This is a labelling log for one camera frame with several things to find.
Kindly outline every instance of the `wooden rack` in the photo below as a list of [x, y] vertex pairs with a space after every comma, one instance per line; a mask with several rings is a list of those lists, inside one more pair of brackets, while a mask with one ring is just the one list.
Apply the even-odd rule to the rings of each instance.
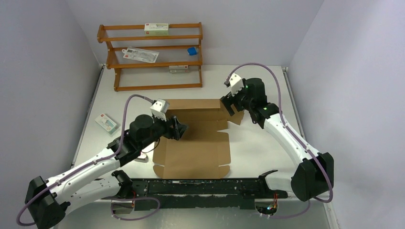
[[[106, 67], [108, 69], [113, 68], [115, 71], [114, 90], [118, 92], [118, 91], [132, 91], [132, 90], [202, 87], [203, 79], [201, 76], [201, 65], [203, 64], [203, 54], [201, 51], [201, 40], [203, 39], [203, 32], [202, 32], [203, 27], [201, 25], [201, 22], [192, 24], [170, 24], [168, 36], [145, 36], [144, 27], [145, 25], [113, 25], [113, 26], [100, 25], [98, 29], [97, 33], [98, 42], [99, 43], [105, 42], [108, 48]], [[130, 34], [131, 36], [122, 36], [120, 35], [119, 31], [125, 31], [127, 32], [127, 34]], [[141, 47], [131, 46], [145, 50], [159, 51], [159, 56], [155, 63], [145, 63], [123, 58], [119, 59], [118, 57], [122, 56], [121, 51], [123, 49], [126, 49], [127, 47], [114, 48], [112, 45], [112, 42], [128, 43], [134, 41], [175, 40], [175, 39], [195, 39], [195, 40], [198, 39], [198, 43], [189, 45], [163, 45], [163, 46], [141, 46]], [[188, 55], [187, 49], [191, 47], [198, 48], [199, 52], [197, 55], [195, 56]], [[151, 68], [151, 67], [168, 68], [171, 65], [198, 66], [200, 82], [186, 83], [186, 84], [149, 85], [149, 86], [127, 86], [127, 87], [119, 86], [122, 69]]]

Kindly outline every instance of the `robotic arm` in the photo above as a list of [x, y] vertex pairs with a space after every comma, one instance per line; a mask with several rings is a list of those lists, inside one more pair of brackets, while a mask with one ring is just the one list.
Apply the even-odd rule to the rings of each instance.
[[[295, 173], [275, 172], [266, 176], [269, 188], [293, 192], [301, 201], [315, 198], [333, 187], [333, 158], [329, 153], [319, 153], [308, 144], [288, 123], [283, 114], [279, 114], [276, 104], [268, 103], [265, 86], [261, 79], [242, 79], [232, 74], [227, 84], [231, 91], [221, 98], [230, 115], [247, 110], [252, 122], [270, 133], [285, 149], [296, 167]], [[317, 153], [316, 158], [310, 154]], [[327, 174], [322, 173], [316, 160]]]
[[[65, 215], [73, 210], [105, 197], [128, 198], [132, 195], [132, 181], [122, 171], [114, 171], [141, 154], [141, 150], [159, 141], [163, 136], [179, 140], [186, 125], [182, 125], [175, 116], [166, 118], [165, 112], [169, 104], [158, 100], [150, 107], [152, 117], [139, 115], [124, 132], [121, 150], [111, 158], [119, 148], [120, 138], [108, 144], [93, 158], [62, 174], [43, 180], [34, 178], [28, 187], [25, 203], [37, 194], [56, 183], [57, 186], [40, 195], [28, 206], [28, 210], [39, 229], [48, 229], [59, 223]], [[77, 168], [90, 165], [79, 172]], [[70, 176], [61, 182], [63, 177]]]

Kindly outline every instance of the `white table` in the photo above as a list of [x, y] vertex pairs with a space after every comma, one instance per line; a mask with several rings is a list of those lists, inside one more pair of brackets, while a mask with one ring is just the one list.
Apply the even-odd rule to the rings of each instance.
[[[115, 92], [113, 90], [114, 71], [105, 69], [96, 90], [95, 99], [86, 122], [74, 164], [78, 165], [96, 155], [114, 138], [110, 136], [95, 121], [96, 116], [105, 113], [119, 124], [122, 123], [123, 108], [126, 99], [131, 94], [145, 95], [151, 99], [205, 99], [220, 98], [227, 94], [229, 89], [224, 86], [224, 80], [233, 65], [204, 65], [202, 67], [203, 88], [168, 89], [150, 91]], [[283, 113], [290, 124], [298, 131], [297, 118], [289, 94], [289, 88], [280, 66], [271, 66], [281, 86]], [[197, 78], [184, 75], [168, 75], [159, 70], [143, 71], [142, 74], [127, 74], [121, 76], [122, 85], [137, 85], [141, 79], [143, 85], [154, 82], [167, 81], [167, 83], [185, 83], [197, 81]], [[277, 89], [273, 77], [265, 69], [258, 66], [245, 66], [237, 72], [242, 78], [261, 78], [266, 86], [269, 102], [277, 103]], [[128, 108], [125, 128], [140, 114], [150, 114], [149, 104], [142, 99], [133, 98]], [[229, 133], [231, 148], [231, 171], [226, 177], [257, 177], [263, 172], [272, 169], [294, 170], [293, 163], [278, 144], [278, 142], [258, 125], [254, 125], [248, 112], [240, 126], [229, 123], [226, 130]], [[132, 178], [158, 178], [153, 172], [153, 152], [148, 153], [149, 161], [130, 162], [123, 169]], [[284, 200], [280, 207], [280, 215], [290, 215], [301, 211], [306, 203], [295, 200]], [[58, 229], [67, 228], [268, 228], [270, 221], [251, 215], [254, 210], [239, 210], [238, 208], [196, 208], [196, 209], [161, 209], [153, 217], [134, 222], [122, 222], [110, 217], [109, 205], [90, 204], [68, 215], [58, 226]], [[132, 212], [126, 218], [136, 218], [146, 215], [145, 212]], [[272, 220], [271, 224], [277, 228], [329, 228], [328, 219], [323, 204], [313, 201], [312, 208], [295, 219]]]

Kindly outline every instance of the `cardboard box lid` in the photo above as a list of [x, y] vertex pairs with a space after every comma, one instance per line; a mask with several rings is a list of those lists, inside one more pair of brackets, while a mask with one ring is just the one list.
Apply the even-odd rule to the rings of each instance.
[[180, 141], [161, 138], [153, 152], [156, 175], [167, 179], [214, 179], [228, 174], [229, 135], [218, 132], [228, 121], [240, 124], [243, 112], [226, 112], [219, 99], [168, 100], [167, 116], [175, 115], [189, 129]]

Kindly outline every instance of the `white wall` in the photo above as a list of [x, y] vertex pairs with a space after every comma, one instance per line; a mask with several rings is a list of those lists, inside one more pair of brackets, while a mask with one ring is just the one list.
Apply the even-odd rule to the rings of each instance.
[[289, 68], [342, 229], [405, 228], [405, 1], [325, 0]]
[[2, 0], [0, 21], [0, 228], [13, 229], [30, 180], [70, 167], [100, 66], [64, 0]]
[[100, 63], [100, 24], [203, 23], [205, 64], [288, 65], [323, 0], [67, 0]]

